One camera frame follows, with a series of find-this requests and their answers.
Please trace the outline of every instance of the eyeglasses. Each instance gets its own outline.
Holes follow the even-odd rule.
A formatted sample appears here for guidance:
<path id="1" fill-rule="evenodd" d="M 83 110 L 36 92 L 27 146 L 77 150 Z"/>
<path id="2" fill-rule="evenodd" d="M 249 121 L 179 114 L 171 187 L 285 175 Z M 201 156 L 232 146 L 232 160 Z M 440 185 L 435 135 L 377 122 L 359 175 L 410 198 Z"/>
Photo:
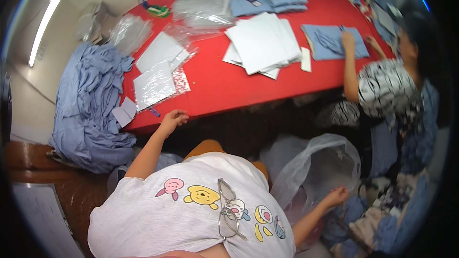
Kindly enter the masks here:
<path id="1" fill-rule="evenodd" d="M 222 205 L 222 209 L 220 211 L 219 217 L 219 233 L 220 236 L 223 237 L 223 241 L 226 238 L 234 237 L 238 235 L 243 240 L 247 240 L 247 237 L 238 233 L 239 231 L 239 221 L 237 216 L 234 212 L 228 207 L 228 205 L 236 199 L 236 194 L 234 193 L 231 186 L 229 186 L 223 178 L 219 178 L 219 193 L 220 193 L 220 202 Z"/>

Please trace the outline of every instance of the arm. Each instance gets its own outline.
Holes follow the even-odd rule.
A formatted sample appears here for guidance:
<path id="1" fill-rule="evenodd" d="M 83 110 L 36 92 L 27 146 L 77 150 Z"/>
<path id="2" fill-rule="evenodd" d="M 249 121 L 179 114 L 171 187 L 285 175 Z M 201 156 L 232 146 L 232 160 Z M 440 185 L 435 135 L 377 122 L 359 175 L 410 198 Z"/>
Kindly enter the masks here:
<path id="1" fill-rule="evenodd" d="M 156 164 L 158 163 L 164 140 L 172 134 L 178 125 L 186 124 L 188 118 L 186 111 L 182 110 L 174 110 L 166 114 L 161 125 L 135 158 L 124 177 L 146 179 L 151 175 L 155 171 Z"/>
<path id="2" fill-rule="evenodd" d="M 317 225 L 320 218 L 324 215 L 327 209 L 343 203 L 349 192 L 346 187 L 341 186 L 338 189 L 330 192 L 324 200 L 322 200 L 310 213 L 301 218 L 300 221 L 292 226 L 293 236 L 295 238 L 295 246 L 298 247 L 301 242 L 309 235 L 312 229 Z"/>
<path id="3" fill-rule="evenodd" d="M 350 102 L 359 101 L 359 80 L 355 71 L 355 43 L 350 32 L 341 35 L 346 62 L 344 64 L 344 95 Z"/>

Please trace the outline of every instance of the label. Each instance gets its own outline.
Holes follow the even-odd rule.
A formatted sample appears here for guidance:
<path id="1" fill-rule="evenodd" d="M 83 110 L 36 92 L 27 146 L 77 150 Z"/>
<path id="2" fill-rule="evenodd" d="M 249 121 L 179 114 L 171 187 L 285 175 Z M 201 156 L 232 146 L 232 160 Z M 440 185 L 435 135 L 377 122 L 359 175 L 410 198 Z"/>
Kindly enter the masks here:
<path id="1" fill-rule="evenodd" d="M 248 2 L 252 3 L 253 5 L 255 5 L 256 7 L 260 6 L 261 3 L 257 0 L 247 0 Z"/>

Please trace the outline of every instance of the hand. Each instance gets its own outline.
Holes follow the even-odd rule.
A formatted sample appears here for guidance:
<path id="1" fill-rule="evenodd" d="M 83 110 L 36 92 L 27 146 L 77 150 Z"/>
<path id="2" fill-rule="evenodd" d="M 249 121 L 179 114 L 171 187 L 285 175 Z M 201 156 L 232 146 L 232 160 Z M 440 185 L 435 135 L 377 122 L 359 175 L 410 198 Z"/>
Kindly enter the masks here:
<path id="1" fill-rule="evenodd" d="M 325 207 L 329 209 L 330 207 L 334 207 L 336 205 L 342 204 L 347 197 L 349 196 L 349 191 L 345 186 L 338 187 L 332 191 L 322 200 Z"/>
<path id="2" fill-rule="evenodd" d="M 355 50 L 354 36 L 351 32 L 343 31 L 341 34 L 341 42 L 343 44 L 344 51 L 353 52 Z"/>
<path id="3" fill-rule="evenodd" d="M 373 47 L 376 50 L 381 49 L 381 47 L 379 46 L 379 44 L 376 41 L 376 39 L 371 35 L 365 36 L 365 42 L 368 43 L 368 45 L 370 45 L 371 47 Z"/>
<path id="4" fill-rule="evenodd" d="M 163 133 L 165 138 L 168 138 L 178 125 L 188 123 L 190 117 L 187 116 L 186 113 L 187 112 L 183 110 L 174 110 L 166 114 L 157 131 Z"/>

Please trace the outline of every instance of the gray t-shirt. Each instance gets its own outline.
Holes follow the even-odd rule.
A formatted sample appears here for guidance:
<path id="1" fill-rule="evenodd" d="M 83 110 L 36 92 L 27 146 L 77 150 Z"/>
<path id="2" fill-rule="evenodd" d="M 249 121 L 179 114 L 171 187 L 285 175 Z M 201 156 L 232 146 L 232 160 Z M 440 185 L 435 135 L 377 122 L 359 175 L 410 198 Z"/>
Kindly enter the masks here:
<path id="1" fill-rule="evenodd" d="M 229 208 L 246 241 L 219 235 L 218 178 L 236 194 Z M 97 258 L 196 253 L 219 243 L 232 258 L 293 257 L 296 251 L 265 176 L 247 160 L 221 152 L 188 158 L 145 180 L 123 178 L 89 218 L 88 244 Z"/>

